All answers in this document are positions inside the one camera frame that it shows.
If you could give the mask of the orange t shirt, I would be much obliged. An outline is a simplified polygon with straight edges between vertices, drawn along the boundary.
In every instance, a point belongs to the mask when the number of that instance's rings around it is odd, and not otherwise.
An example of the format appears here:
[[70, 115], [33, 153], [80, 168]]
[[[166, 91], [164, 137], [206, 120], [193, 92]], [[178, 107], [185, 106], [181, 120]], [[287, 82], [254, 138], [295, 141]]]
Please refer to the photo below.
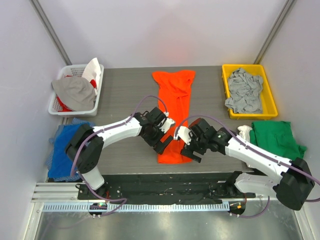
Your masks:
[[[192, 84], [196, 77], [194, 70], [180, 70], [178, 72], [155, 71], [152, 73], [158, 84], [158, 97], [164, 101], [169, 112], [169, 118], [178, 126], [189, 116]], [[181, 155], [184, 142], [173, 140], [165, 148], [163, 154], [157, 156], [159, 164], [186, 164], [192, 160]]]

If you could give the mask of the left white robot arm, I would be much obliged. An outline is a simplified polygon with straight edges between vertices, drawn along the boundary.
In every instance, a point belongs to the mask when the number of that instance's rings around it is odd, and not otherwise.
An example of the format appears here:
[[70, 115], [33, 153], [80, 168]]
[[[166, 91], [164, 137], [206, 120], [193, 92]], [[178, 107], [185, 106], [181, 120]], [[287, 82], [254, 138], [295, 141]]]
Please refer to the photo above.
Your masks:
[[71, 170], [78, 171], [88, 183], [89, 194], [100, 200], [107, 192], [105, 180], [98, 169], [98, 162], [104, 148], [121, 140], [141, 137], [157, 154], [163, 154], [173, 140], [169, 135], [162, 138], [172, 129], [175, 121], [169, 118], [168, 112], [158, 107], [144, 113], [135, 112], [124, 120], [91, 127], [82, 124], [65, 147], [65, 154], [72, 160]]

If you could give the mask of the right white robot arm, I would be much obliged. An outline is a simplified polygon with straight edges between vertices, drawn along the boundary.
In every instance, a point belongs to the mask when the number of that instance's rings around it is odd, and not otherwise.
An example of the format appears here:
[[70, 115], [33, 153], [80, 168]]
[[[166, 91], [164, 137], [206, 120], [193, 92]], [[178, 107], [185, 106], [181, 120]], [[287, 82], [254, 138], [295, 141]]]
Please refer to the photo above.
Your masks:
[[242, 193], [265, 195], [276, 198], [282, 205], [295, 211], [310, 201], [308, 197], [316, 179], [302, 158], [291, 160], [270, 153], [244, 140], [225, 125], [216, 130], [203, 116], [189, 126], [180, 123], [174, 131], [174, 139], [184, 143], [181, 155], [198, 163], [202, 159], [195, 154], [204, 155], [210, 150], [238, 159], [262, 173], [233, 173], [225, 186], [230, 197], [236, 198]]

